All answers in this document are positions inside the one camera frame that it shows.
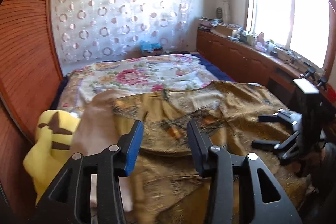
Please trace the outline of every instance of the floral blanket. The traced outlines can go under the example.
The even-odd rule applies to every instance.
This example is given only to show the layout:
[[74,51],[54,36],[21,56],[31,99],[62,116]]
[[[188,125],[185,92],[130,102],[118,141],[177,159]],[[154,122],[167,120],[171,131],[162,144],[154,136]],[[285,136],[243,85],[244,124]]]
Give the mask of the floral blanket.
[[123,97],[163,88],[198,89],[209,85],[213,80],[218,79],[200,64],[199,58],[190,54],[94,63],[71,73],[58,109],[76,112],[81,116],[93,97],[106,90],[119,90],[119,97]]

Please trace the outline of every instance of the pikachu plush toy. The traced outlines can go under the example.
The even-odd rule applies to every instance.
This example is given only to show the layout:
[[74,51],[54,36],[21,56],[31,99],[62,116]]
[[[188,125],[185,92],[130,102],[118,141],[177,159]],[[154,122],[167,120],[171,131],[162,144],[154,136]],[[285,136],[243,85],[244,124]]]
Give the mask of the pikachu plush toy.
[[60,110],[41,114],[36,127],[36,144],[26,155],[23,165],[33,178],[36,203],[70,157],[73,134],[80,119]]

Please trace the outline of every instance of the silver screw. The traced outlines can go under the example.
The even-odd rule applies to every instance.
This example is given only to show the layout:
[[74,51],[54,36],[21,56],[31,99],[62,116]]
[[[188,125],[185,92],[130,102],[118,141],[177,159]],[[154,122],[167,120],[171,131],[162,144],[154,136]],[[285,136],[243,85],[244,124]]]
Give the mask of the silver screw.
[[218,145],[213,145],[210,147],[212,152],[218,152],[219,150],[221,150],[221,148]]
[[111,145],[109,147],[109,150],[112,151],[112,152],[115,152],[115,151],[118,151],[119,150],[119,146],[118,145]]
[[249,157],[250,160],[258,159],[258,155],[256,153],[249,153],[247,156]]
[[72,155],[72,158],[74,160],[79,160],[81,157],[82,157],[82,155],[80,153],[75,153],[75,154]]

